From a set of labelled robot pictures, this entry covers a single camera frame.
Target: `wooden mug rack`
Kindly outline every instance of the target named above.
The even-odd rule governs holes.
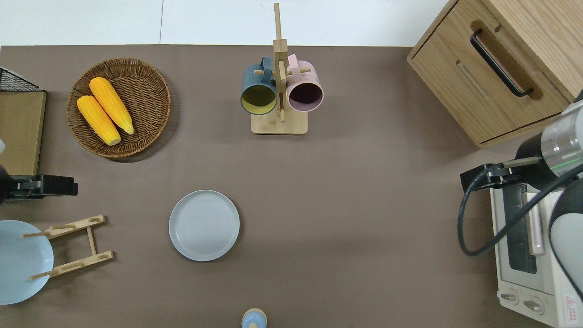
[[[277,110],[272,110],[267,114],[251,115],[251,131],[255,134],[306,134],[308,132],[308,113],[290,110],[287,105],[287,76],[292,73],[286,70],[289,65],[287,61],[287,40],[282,39],[278,3],[274,4],[274,9],[276,39],[273,41],[275,69],[272,74],[275,76],[278,105]],[[301,72],[309,71],[309,68],[301,70]],[[255,73],[262,75],[263,71],[256,70]]]
[[[79,231],[81,229],[87,229],[87,234],[89,235],[89,247],[91,248],[92,255],[89,257],[85,257],[84,259],[80,259],[77,261],[72,261],[69,263],[65,263],[60,266],[56,266],[52,268],[50,271],[46,271],[43,273],[35,274],[31,276],[29,279],[34,280],[40,277],[44,277],[46,275],[50,275],[50,278],[56,277],[58,275],[68,273],[71,271],[75,271],[79,268],[84,268],[90,266],[92,264],[96,264],[105,260],[109,260],[113,258],[113,252],[108,250],[107,252],[97,254],[97,250],[95,248],[95,240],[93,239],[93,231],[91,227],[94,225],[102,224],[105,222],[106,219],[103,215],[98,215],[96,217],[91,217],[87,219],[83,219],[80,221],[76,221],[70,224],[65,225],[55,225],[50,226],[48,229],[36,232],[36,233],[27,233],[26,235],[20,236],[21,238],[30,238],[36,236],[46,236],[49,239],[57,238],[60,236],[68,235],[69,233]]]

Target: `oven door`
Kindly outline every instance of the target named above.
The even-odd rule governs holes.
[[[502,229],[537,192],[526,184],[493,190],[494,231]],[[550,193],[496,245],[500,280],[554,294],[549,217],[560,194]]]

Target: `plate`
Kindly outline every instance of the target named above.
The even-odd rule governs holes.
[[[225,255],[239,235],[239,213],[222,193],[198,190],[184,196],[170,214],[168,231],[174,247],[195,261]]]
[[[106,78],[124,103],[134,126],[134,134],[120,132],[121,141],[108,146],[91,129],[77,108],[77,99],[91,95],[89,82]],[[170,118],[170,89],[162,75],[148,63],[134,58],[103,61],[85,72],[73,86],[67,101],[67,122],[73,137],[89,152],[110,159],[136,155],[150,147]]]
[[[40,232],[22,221],[0,221],[0,305],[30,298],[47,283],[48,275],[34,280],[35,274],[52,270],[51,243],[45,236],[20,238]]]

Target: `round woven tray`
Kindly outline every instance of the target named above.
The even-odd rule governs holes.
[[[89,81],[98,76],[111,82],[134,125],[132,135],[116,126],[121,141],[113,146],[97,136],[77,108],[77,99],[92,94]],[[166,127],[169,117],[168,84],[155,68],[133,58],[115,58],[97,64],[75,83],[67,102],[67,121],[77,142],[95,155],[112,159],[132,156],[149,147]]]

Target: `corn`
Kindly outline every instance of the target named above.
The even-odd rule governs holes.
[[[134,134],[132,118],[111,83],[104,78],[93,78],[89,88],[112,121],[128,134]]]
[[[101,140],[109,146],[120,143],[120,133],[95,97],[82,96],[77,99],[77,108]]]

